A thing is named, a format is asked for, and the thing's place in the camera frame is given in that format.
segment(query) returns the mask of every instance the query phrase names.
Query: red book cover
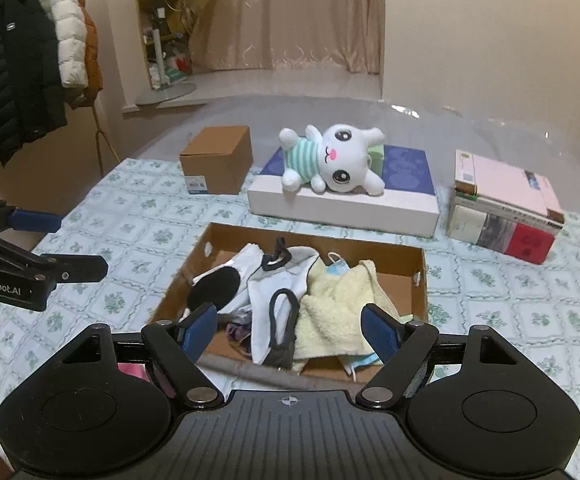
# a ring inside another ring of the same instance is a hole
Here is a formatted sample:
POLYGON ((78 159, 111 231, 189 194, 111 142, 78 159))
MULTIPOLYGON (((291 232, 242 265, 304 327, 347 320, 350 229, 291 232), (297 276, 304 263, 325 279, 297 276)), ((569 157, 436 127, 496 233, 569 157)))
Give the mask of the red book cover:
POLYGON ((541 264, 548 257, 553 243, 554 237, 550 233, 525 224, 516 224, 505 254, 531 264, 541 264))

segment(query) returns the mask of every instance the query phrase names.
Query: plush toy eye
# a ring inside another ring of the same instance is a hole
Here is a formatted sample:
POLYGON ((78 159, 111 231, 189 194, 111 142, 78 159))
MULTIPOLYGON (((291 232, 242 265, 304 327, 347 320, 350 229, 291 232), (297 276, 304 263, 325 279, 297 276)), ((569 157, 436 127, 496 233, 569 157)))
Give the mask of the plush toy eye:
POLYGON ((334 173, 332 173, 332 180, 334 180, 337 184, 347 184, 350 182, 350 174, 345 170, 336 170, 334 173))
POLYGON ((345 142, 346 140, 352 139, 352 132, 349 130, 339 130, 334 134, 334 136, 337 138, 337 140, 345 142))

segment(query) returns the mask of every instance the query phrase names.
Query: blue box lid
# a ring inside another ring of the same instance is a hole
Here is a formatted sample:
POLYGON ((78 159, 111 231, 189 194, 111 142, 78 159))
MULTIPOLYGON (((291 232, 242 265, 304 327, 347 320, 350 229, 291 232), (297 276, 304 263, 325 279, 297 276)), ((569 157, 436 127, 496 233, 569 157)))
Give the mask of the blue box lid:
MULTIPOLYGON (((435 186, 432 184, 432 175, 423 150, 385 145, 384 153, 381 178, 385 182, 385 189, 435 195, 435 186)), ((281 148, 276 150, 260 174, 283 175, 281 148)))

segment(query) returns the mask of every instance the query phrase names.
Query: pink book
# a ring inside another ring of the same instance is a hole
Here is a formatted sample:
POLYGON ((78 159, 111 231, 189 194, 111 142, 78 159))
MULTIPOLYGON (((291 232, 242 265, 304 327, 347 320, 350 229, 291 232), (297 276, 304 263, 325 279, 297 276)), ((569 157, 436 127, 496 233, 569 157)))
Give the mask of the pink book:
POLYGON ((462 192, 565 221, 550 181, 532 171, 457 150, 455 180, 462 192))

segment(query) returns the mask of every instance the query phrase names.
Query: blue gripper pad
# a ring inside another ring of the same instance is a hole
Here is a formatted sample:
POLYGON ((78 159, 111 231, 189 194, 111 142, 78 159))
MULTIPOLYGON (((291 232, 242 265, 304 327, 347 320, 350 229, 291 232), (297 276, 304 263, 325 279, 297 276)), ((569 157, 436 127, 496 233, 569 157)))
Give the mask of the blue gripper pad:
POLYGON ((192 324, 185 329, 181 349, 188 359, 196 363, 203 351, 207 348, 216 334, 217 315, 216 307, 210 305, 206 311, 195 319, 192 324))
POLYGON ((367 306, 361 311, 361 332, 383 363, 387 363, 399 349, 394 329, 367 306))
POLYGON ((62 217, 52 213, 15 209, 8 217, 8 225, 15 231, 55 233, 61 228, 62 217))

